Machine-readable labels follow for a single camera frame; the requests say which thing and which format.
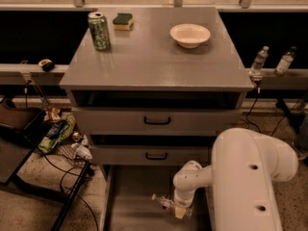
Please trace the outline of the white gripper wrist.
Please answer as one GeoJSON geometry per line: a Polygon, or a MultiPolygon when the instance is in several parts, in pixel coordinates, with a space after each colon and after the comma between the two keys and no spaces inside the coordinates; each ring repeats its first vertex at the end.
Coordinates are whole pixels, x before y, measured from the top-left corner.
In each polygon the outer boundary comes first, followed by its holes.
{"type": "Polygon", "coordinates": [[[174,192],[174,201],[176,204],[181,206],[175,208],[176,218],[182,219],[184,217],[184,215],[186,214],[185,208],[188,208],[192,205],[193,197],[194,197],[193,192],[181,192],[181,191],[174,192]]]}

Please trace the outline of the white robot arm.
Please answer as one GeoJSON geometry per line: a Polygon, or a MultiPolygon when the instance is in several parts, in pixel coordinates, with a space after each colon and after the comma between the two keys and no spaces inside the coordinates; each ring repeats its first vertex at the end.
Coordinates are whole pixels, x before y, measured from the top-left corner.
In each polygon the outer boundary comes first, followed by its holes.
{"type": "Polygon", "coordinates": [[[213,188],[216,231],[283,231],[272,184],[295,177],[298,158],[284,141],[232,128],[215,140],[211,164],[189,161],[173,178],[174,201],[192,205],[199,188],[213,188]]]}

